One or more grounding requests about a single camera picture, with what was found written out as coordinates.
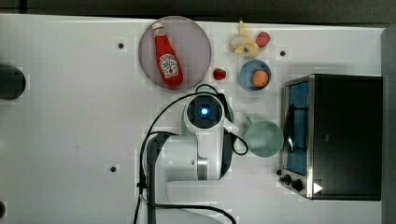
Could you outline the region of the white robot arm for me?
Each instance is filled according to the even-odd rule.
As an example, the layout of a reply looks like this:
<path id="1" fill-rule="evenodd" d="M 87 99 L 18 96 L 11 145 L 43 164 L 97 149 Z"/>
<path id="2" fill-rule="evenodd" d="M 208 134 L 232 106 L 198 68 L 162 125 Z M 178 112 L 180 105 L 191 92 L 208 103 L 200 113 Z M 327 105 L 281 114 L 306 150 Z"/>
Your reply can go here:
<path id="1" fill-rule="evenodd" d="M 172 184 L 208 184 L 229 170 L 238 128 L 222 93 L 196 92 L 182 110 L 186 132 L 153 132 L 142 148 L 139 189 L 146 200 L 147 224 L 236 224 L 209 203 L 173 203 Z"/>

